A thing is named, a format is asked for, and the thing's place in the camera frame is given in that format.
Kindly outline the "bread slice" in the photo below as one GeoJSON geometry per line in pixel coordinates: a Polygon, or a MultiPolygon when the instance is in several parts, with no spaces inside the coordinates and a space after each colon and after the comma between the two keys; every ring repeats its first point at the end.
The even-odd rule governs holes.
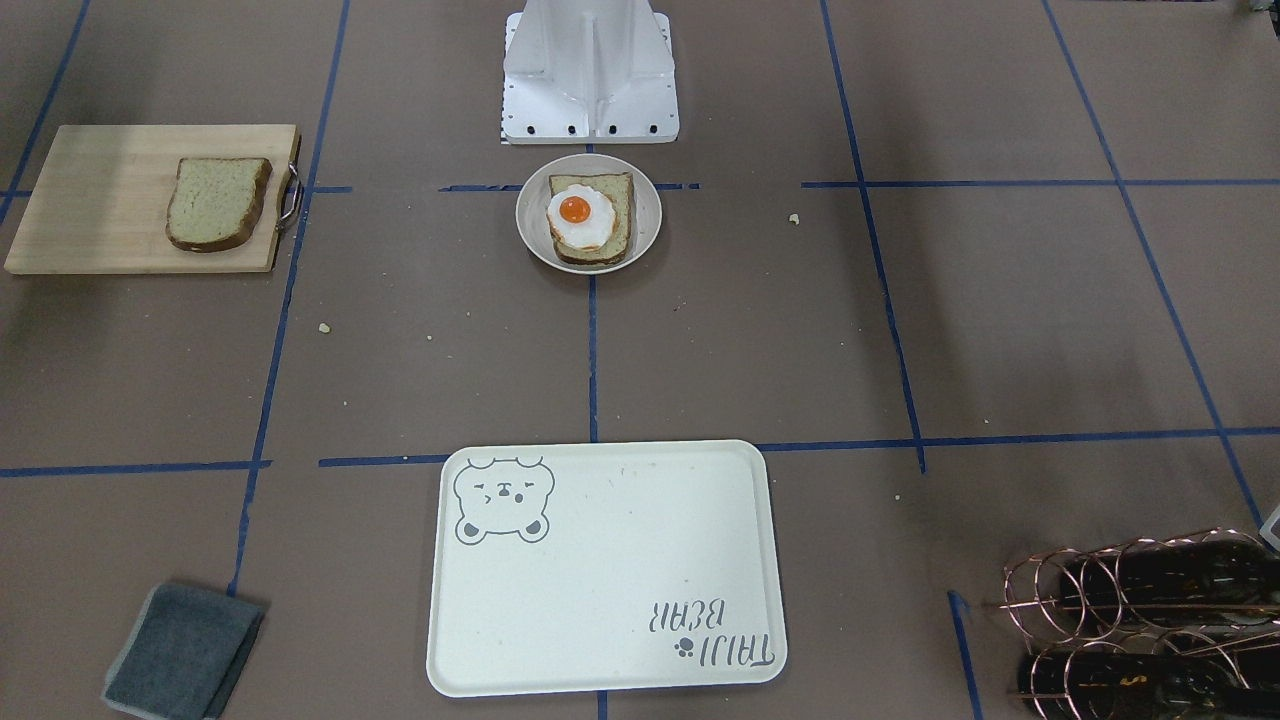
{"type": "Polygon", "coordinates": [[[611,241],[600,252],[559,251],[552,240],[553,250],[559,260],[573,265],[612,265],[626,254],[631,236],[634,214],[634,178],[630,173],[596,176],[552,176],[548,181],[552,196],[570,183],[589,184],[605,193],[614,204],[620,219],[616,223],[611,241]]]}
{"type": "Polygon", "coordinates": [[[182,158],[166,208],[169,242],[187,252],[221,252],[247,243],[271,173],[266,158],[182,158]]]}

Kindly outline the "cream bear tray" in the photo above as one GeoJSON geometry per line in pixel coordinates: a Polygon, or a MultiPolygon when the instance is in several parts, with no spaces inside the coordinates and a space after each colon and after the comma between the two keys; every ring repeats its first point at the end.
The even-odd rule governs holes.
{"type": "Polygon", "coordinates": [[[442,694],[762,684],[787,660],[755,446],[492,446],[445,460],[425,655],[442,694]]]}

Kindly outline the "fried egg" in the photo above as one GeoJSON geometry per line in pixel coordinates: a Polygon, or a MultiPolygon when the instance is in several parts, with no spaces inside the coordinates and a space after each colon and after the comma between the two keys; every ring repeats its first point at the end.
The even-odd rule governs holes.
{"type": "Polygon", "coordinates": [[[557,191],[545,215],[554,246],[566,252],[600,252],[620,219],[605,193],[582,183],[557,191]]]}

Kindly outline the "white round plate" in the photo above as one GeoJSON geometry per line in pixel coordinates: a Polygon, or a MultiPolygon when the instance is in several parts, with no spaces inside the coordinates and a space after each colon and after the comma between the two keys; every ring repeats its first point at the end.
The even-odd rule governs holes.
{"type": "Polygon", "coordinates": [[[558,158],[535,170],[515,201],[515,224],[527,250],[539,260],[561,272],[598,275],[635,264],[655,242],[663,220],[663,209],[655,184],[635,165],[598,152],[580,152],[558,158]],[[545,209],[553,196],[553,176],[628,174],[632,179],[632,213],[628,246],[623,256],[609,265],[579,265],[556,255],[545,209]]]}

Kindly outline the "bread slice under egg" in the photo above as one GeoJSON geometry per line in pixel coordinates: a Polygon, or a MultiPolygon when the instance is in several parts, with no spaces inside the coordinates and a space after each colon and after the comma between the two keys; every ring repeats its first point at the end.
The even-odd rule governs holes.
{"type": "Polygon", "coordinates": [[[626,254],[631,236],[634,214],[634,178],[630,173],[596,176],[552,176],[548,181],[552,196],[570,183],[589,184],[605,193],[614,204],[620,219],[616,223],[611,241],[600,252],[559,251],[552,240],[553,250],[559,260],[573,265],[612,265],[626,254]]]}

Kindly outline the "grey folded cloth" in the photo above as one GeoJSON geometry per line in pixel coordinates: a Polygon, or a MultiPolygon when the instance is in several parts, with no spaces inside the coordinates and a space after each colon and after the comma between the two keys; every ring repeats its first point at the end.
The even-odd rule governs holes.
{"type": "Polygon", "coordinates": [[[259,637],[265,609],[161,583],[145,598],[101,698],[141,719],[219,719],[259,637]]]}

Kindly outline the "dark wine bottle lower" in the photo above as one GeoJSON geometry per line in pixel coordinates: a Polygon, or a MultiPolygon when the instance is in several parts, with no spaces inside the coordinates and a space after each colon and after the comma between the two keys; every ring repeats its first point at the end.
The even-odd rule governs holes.
{"type": "Polygon", "coordinates": [[[1043,719],[1277,719],[1276,691],[1245,688],[1207,659],[1094,646],[1025,656],[1018,697],[1043,719]]]}

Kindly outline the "dark wine bottle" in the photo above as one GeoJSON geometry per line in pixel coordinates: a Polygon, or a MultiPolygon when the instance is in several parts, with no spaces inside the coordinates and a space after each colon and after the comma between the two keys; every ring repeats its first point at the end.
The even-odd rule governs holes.
{"type": "Polygon", "coordinates": [[[1277,719],[1276,691],[1245,688],[1207,659],[1094,646],[1025,656],[1018,697],[1043,719],[1277,719]]]}
{"type": "Polygon", "coordinates": [[[1260,626],[1277,620],[1277,555],[1229,537],[1069,562],[1059,607],[1110,626],[1260,626]]]}

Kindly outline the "wooden cutting board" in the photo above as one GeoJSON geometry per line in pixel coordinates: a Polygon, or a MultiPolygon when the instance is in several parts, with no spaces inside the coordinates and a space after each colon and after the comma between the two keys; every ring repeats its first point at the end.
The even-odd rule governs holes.
{"type": "Polygon", "coordinates": [[[269,272],[298,146],[291,124],[61,126],[4,268],[15,275],[269,272]],[[271,163],[264,213],[238,249],[191,252],[166,237],[184,158],[271,163]]]}

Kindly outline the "dark wine bottle upper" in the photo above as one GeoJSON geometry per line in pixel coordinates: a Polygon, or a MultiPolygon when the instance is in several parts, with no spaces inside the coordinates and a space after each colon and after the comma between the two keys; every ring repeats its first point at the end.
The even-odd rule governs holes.
{"type": "Polygon", "coordinates": [[[1277,555],[1229,537],[1069,562],[1059,607],[1110,626],[1260,626],[1277,620],[1277,555]]]}

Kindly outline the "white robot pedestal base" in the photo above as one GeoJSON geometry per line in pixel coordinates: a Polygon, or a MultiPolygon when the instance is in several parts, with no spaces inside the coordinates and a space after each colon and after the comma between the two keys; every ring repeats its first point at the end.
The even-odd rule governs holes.
{"type": "Polygon", "coordinates": [[[669,143],[681,131],[669,18],[648,1],[527,1],[504,26],[506,143],[669,143]]]}

